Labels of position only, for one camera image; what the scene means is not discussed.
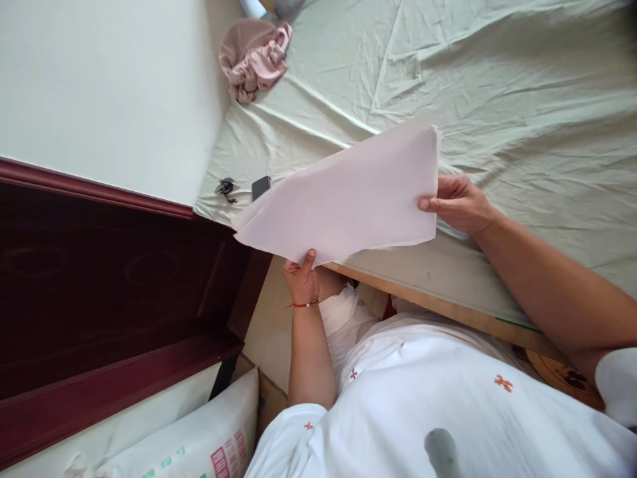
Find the red string bracelet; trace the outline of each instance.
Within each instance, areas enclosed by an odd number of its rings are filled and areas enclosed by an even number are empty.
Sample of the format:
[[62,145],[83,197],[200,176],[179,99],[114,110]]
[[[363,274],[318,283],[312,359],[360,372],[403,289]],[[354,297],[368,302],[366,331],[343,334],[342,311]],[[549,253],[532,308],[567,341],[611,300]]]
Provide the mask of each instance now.
[[310,306],[312,306],[312,305],[316,305],[316,304],[318,304],[319,302],[320,302],[320,300],[319,300],[319,299],[314,299],[313,301],[308,302],[308,303],[306,303],[306,304],[295,304],[295,303],[293,303],[293,302],[292,302],[290,305],[288,305],[288,306],[286,307],[286,309],[289,309],[290,307],[310,307]]

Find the dark red wooden headboard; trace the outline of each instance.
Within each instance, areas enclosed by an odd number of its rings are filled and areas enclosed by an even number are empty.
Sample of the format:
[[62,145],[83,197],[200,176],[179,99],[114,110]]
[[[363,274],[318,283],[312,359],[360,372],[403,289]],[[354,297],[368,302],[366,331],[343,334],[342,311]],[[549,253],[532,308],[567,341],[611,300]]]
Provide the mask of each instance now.
[[187,206],[0,158],[0,470],[236,356],[268,265]]

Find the white wall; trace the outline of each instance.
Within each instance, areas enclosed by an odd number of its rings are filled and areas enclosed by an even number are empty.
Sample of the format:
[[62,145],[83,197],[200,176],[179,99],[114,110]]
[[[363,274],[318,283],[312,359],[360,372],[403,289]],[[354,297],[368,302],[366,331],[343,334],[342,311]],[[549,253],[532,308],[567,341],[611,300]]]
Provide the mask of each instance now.
[[0,1],[0,156],[194,204],[239,0]]
[[207,403],[221,364],[188,377],[0,472],[0,478],[58,478],[81,451],[94,467]]

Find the orange cross print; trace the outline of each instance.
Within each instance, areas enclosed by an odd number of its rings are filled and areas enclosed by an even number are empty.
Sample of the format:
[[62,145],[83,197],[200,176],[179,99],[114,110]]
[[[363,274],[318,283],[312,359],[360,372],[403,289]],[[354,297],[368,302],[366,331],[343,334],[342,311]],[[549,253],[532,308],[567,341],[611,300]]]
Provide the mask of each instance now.
[[511,393],[513,390],[511,390],[513,388],[513,384],[511,382],[509,382],[508,380],[504,380],[502,378],[502,375],[496,375],[496,379],[493,381],[494,383],[498,384],[498,385],[502,385],[504,387],[504,389]]

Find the white paper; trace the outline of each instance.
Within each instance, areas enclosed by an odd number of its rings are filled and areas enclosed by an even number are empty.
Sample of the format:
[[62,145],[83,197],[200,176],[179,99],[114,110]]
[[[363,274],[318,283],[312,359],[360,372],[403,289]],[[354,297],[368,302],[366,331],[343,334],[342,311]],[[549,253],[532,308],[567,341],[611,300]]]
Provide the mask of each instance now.
[[438,188],[439,133],[417,116],[297,171],[233,221],[235,238],[298,264],[315,265],[363,249],[434,239],[435,214],[417,208]]

